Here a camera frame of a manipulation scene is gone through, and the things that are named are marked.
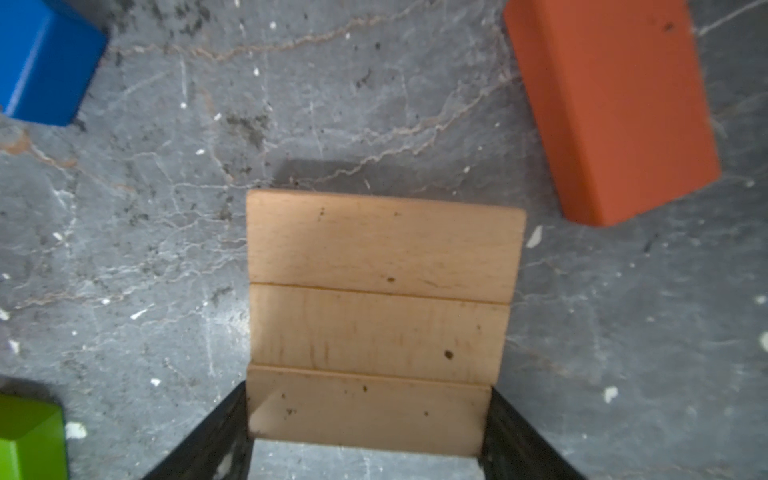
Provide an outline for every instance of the gray marble surface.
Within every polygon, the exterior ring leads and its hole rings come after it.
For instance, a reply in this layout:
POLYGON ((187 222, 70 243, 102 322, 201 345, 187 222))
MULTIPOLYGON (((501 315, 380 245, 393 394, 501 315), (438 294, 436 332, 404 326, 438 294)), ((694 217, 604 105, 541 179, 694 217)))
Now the gray marble surface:
MULTIPOLYGON (((73 480, 141 477, 243 379, 257 187, 525 208, 512 404, 591 478, 768 477, 768 2, 689 2, 725 173, 609 229, 561 218, 502 0, 75 4, 111 29, 77 122, 0 119, 0 373, 82 424, 73 480)), ((481 474, 258 442, 251 478, 481 474)))

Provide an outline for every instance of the orange block side face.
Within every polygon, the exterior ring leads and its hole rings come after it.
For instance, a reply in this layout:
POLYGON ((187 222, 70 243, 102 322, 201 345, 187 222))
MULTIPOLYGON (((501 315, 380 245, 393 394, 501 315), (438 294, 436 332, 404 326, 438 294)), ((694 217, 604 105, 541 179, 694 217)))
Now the orange block side face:
POLYGON ((511 0, 565 216, 607 226, 720 175, 684 0, 511 0))

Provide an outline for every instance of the white spot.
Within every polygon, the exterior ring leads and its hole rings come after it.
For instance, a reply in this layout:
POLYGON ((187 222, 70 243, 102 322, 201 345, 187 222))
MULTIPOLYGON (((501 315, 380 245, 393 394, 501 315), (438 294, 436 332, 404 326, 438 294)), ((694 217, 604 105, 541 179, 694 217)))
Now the white spot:
POLYGON ((542 225, 536 226, 531 233, 531 238, 528 239, 528 243, 525 244, 526 248, 536 247, 541 243, 541 232, 544 230, 542 225))
POLYGON ((216 475, 214 475, 214 480, 218 480, 219 478, 224 478, 227 475, 229 475, 230 470, 232 469, 232 452, 227 453, 224 458, 221 459, 221 463, 219 466, 216 467, 216 475))
POLYGON ((147 312, 147 310, 149 309, 145 308, 144 310, 139 310, 138 312, 134 313, 133 315, 131 315, 131 320, 136 320, 138 317, 144 315, 147 312))
POLYGON ((768 352, 768 332, 763 332, 763 334, 760 335, 760 346, 763 347, 763 350, 768 352))
POLYGON ((603 391, 603 400, 606 403, 611 403, 611 400, 619 396, 619 389, 614 386, 609 386, 603 391))
POLYGON ((82 440, 88 436, 88 430, 85 429, 85 425, 80 422, 67 422, 64 425, 64 437, 67 440, 82 440))

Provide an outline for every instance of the wood grain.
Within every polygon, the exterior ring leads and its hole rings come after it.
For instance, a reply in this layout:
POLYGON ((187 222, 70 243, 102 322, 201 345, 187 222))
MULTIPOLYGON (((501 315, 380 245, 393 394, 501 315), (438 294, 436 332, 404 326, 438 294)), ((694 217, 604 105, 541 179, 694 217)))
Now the wood grain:
POLYGON ((477 456, 490 386, 249 366, 248 426, 263 439, 477 456))
POLYGON ((251 361, 492 385, 509 307, 298 286, 250 286, 251 361))
POLYGON ((510 303, 525 212, 429 200, 252 190, 252 283, 510 303))

